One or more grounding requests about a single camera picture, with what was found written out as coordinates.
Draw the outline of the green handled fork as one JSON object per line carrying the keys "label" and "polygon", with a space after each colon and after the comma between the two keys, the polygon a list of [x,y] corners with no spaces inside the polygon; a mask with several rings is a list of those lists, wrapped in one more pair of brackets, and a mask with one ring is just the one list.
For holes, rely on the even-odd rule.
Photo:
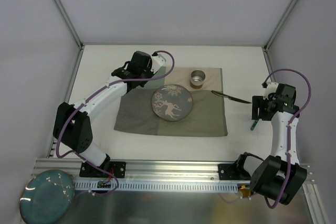
{"label": "green handled fork", "polygon": [[259,121],[259,120],[256,119],[256,120],[253,122],[252,126],[250,127],[250,130],[251,130],[251,131],[253,131],[253,130],[255,129],[255,127],[256,127],[258,121]]}

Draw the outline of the black table knife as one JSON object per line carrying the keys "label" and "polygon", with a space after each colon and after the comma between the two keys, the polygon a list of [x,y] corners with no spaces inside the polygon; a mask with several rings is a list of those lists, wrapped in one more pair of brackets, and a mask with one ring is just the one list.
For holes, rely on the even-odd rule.
{"label": "black table knife", "polygon": [[236,97],[233,97],[233,96],[229,96],[229,95],[223,94],[223,93],[215,91],[215,90],[212,90],[211,93],[214,94],[214,95],[220,96],[222,98],[228,98],[231,101],[235,101],[235,102],[239,102],[239,103],[243,103],[243,104],[251,104],[250,101],[246,101],[246,100],[239,99],[239,98],[236,98]]}

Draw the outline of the green beige cloth placemat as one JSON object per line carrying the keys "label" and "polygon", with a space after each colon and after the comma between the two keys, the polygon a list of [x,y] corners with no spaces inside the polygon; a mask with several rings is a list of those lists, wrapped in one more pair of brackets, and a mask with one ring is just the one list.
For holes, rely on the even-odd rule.
{"label": "green beige cloth placemat", "polygon": [[221,68],[200,68],[205,81],[190,85],[194,68],[176,67],[167,77],[150,81],[121,98],[114,130],[125,133],[181,136],[227,136]]}

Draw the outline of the grey reindeer plate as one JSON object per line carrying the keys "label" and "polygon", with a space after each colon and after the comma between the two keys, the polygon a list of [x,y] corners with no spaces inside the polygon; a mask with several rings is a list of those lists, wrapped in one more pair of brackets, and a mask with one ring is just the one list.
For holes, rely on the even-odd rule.
{"label": "grey reindeer plate", "polygon": [[193,109],[193,97],[183,86],[168,84],[158,88],[151,98],[153,112],[161,119],[175,122],[186,118]]}

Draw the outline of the metal cup with cork base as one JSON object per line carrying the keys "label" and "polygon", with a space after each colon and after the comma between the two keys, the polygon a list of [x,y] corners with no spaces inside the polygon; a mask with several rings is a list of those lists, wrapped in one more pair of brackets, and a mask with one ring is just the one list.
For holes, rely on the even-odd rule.
{"label": "metal cup with cork base", "polygon": [[190,86],[194,89],[200,89],[206,79],[206,74],[201,70],[194,70],[190,74]]}

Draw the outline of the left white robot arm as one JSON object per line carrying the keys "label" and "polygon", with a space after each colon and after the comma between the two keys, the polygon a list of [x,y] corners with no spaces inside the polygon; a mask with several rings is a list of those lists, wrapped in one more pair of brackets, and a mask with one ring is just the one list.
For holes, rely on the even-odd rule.
{"label": "left white robot arm", "polygon": [[74,104],[64,102],[58,107],[53,137],[90,162],[97,176],[107,175],[110,157],[93,142],[91,122],[113,101],[138,86],[143,87],[146,79],[152,78],[165,62],[161,54],[136,51],[88,98]]}

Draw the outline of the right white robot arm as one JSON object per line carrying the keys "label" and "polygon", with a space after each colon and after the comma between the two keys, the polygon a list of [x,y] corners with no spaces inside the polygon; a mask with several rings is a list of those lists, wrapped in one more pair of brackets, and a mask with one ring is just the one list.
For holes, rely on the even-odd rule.
{"label": "right white robot arm", "polygon": [[300,116],[300,108],[295,104],[296,88],[276,82],[264,82],[262,86],[264,95],[252,98],[251,118],[271,122],[271,153],[255,170],[246,162],[250,156],[247,152],[239,156],[233,167],[238,178],[250,180],[252,192],[273,200],[275,206],[287,205],[307,178],[296,150]]}

